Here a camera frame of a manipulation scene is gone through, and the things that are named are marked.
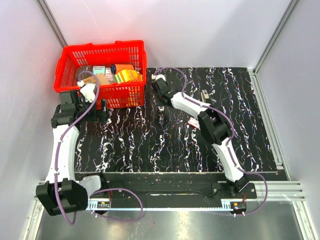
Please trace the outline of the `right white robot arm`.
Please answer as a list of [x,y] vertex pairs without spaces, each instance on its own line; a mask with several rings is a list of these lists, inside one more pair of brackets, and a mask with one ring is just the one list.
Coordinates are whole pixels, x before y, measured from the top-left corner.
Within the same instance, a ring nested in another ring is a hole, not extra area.
[[233,198],[243,195],[249,181],[245,177],[245,171],[240,166],[232,145],[234,129],[230,120],[212,105],[172,89],[164,75],[152,75],[151,79],[152,89],[162,103],[198,120],[201,136],[213,146],[222,163],[227,179],[224,190]]

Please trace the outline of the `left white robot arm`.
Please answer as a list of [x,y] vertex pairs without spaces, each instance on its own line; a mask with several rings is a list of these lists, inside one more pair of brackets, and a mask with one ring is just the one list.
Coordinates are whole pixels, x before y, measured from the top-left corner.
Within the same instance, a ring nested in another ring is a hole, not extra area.
[[96,108],[99,93],[91,90],[63,91],[60,104],[50,120],[53,149],[48,174],[43,184],[36,187],[35,195],[50,216],[66,215],[86,210],[89,198],[107,195],[107,180],[101,172],[92,173],[82,180],[75,178],[75,150],[82,122],[102,122],[105,110]]

